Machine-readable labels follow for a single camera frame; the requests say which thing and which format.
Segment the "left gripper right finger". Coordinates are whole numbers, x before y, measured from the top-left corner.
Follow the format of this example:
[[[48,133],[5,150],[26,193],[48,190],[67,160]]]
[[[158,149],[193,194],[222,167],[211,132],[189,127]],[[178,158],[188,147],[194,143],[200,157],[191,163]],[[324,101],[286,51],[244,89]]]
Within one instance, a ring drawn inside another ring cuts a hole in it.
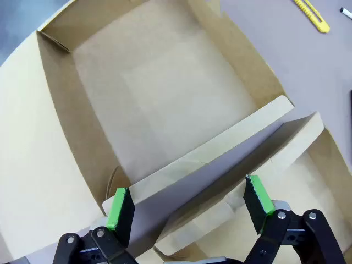
[[[290,245],[301,263],[345,263],[343,253],[323,212],[295,214],[285,204],[277,208],[260,178],[245,178],[244,201],[259,238],[245,263],[273,263],[279,248]]]

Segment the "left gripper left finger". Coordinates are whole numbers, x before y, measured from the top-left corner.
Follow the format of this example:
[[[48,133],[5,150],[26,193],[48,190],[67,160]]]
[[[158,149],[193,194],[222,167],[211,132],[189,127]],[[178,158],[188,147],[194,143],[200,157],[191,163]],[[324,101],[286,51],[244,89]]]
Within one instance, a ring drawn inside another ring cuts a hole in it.
[[[137,263],[127,251],[134,212],[129,188],[118,188],[105,222],[84,236],[63,234],[53,263]]]

